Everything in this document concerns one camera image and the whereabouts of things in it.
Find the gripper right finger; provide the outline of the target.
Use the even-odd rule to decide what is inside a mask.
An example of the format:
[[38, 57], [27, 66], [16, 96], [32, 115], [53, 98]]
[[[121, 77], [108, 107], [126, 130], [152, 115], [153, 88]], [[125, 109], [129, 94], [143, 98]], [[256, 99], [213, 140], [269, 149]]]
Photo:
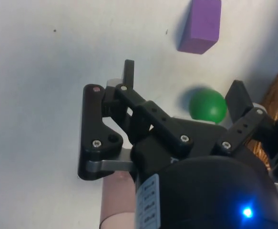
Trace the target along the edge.
[[255, 107], [242, 81], [234, 80], [225, 100], [233, 125], [215, 144], [216, 155], [234, 156], [251, 140], [266, 153], [272, 174], [278, 178], [278, 120]]

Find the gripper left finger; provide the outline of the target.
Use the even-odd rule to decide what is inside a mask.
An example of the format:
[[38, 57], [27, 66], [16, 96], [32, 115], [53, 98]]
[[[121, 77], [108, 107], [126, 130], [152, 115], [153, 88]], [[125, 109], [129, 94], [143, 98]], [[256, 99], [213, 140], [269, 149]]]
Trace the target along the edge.
[[139, 164], [123, 148], [122, 136], [104, 124], [110, 117], [127, 134], [133, 146], [149, 135], [175, 157], [188, 156], [194, 142], [185, 129], [152, 101], [134, 89], [134, 61], [125, 60], [121, 81], [105, 88], [88, 84], [83, 89], [78, 176], [97, 180], [115, 171], [135, 177]]

